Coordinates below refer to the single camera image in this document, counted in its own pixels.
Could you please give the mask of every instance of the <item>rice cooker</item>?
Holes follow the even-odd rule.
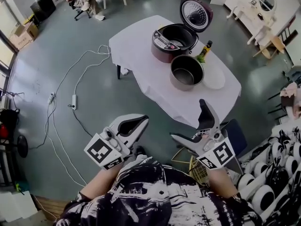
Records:
[[[211,23],[213,11],[200,0],[181,0],[180,15],[183,24],[171,24],[152,35],[151,52],[160,61],[170,63],[173,58],[189,54],[198,42],[198,32]]]

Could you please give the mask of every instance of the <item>round mirror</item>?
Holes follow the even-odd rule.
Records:
[[[263,11],[269,12],[274,8],[275,0],[259,0],[259,4]]]

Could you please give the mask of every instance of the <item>white plate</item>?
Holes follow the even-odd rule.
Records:
[[[225,75],[216,65],[202,64],[204,68],[203,84],[210,89],[221,89],[225,86]]]

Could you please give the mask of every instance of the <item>white shoe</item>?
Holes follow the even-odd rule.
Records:
[[[89,9],[90,5],[89,5],[89,2],[85,2],[84,5],[81,7],[81,10],[83,11],[87,11]]]
[[[102,15],[102,13],[98,13],[98,14],[94,15],[94,17],[99,21],[102,21],[105,19],[105,16]]]

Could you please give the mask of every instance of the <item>beige pants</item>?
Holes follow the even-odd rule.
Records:
[[[96,0],[75,0],[74,6],[81,8],[85,2],[89,2],[89,10],[96,15],[102,11],[102,8],[96,2]]]

